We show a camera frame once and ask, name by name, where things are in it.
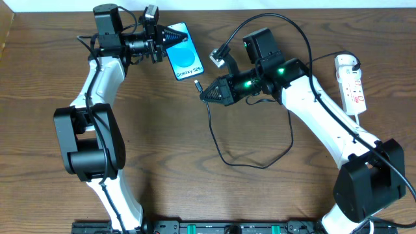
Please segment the blue screen Galaxy smartphone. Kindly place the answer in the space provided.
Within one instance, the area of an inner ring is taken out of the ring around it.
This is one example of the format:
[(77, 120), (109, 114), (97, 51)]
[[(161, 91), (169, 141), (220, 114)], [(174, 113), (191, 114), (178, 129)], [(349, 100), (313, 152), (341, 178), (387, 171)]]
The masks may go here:
[(169, 25), (175, 31), (186, 33), (188, 38), (166, 50), (170, 65), (177, 81), (182, 81), (201, 75), (204, 72), (203, 64), (194, 46), (192, 37), (185, 22)]

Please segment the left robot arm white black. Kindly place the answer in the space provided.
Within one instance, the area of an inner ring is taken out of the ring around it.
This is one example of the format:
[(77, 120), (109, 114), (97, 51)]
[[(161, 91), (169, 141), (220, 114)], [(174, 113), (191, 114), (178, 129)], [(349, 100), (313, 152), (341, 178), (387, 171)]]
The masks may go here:
[(121, 10), (116, 4), (94, 7), (96, 33), (77, 37), (89, 52), (89, 74), (79, 95), (53, 115), (66, 171), (95, 191), (110, 216), (108, 222), (74, 222), (72, 233), (154, 232), (125, 180), (125, 144), (112, 106), (130, 65), (144, 57), (161, 62), (168, 48), (186, 42), (188, 36), (159, 25), (155, 5), (126, 27)]

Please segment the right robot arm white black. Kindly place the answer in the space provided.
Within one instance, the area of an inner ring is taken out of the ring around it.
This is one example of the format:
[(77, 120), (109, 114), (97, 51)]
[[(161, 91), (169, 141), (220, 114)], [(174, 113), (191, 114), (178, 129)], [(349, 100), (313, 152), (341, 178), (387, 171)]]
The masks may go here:
[(324, 144), (339, 174), (333, 188), (335, 205), (321, 220), (325, 233), (353, 233), (377, 224), (379, 211), (404, 197), (404, 150), (396, 140), (382, 142), (354, 122), (319, 85), (299, 59), (286, 60), (267, 28), (243, 39), (253, 68), (240, 71), (229, 47), (211, 52), (218, 67), (227, 67), (200, 95), (205, 103), (225, 106), (264, 93), (297, 115)]

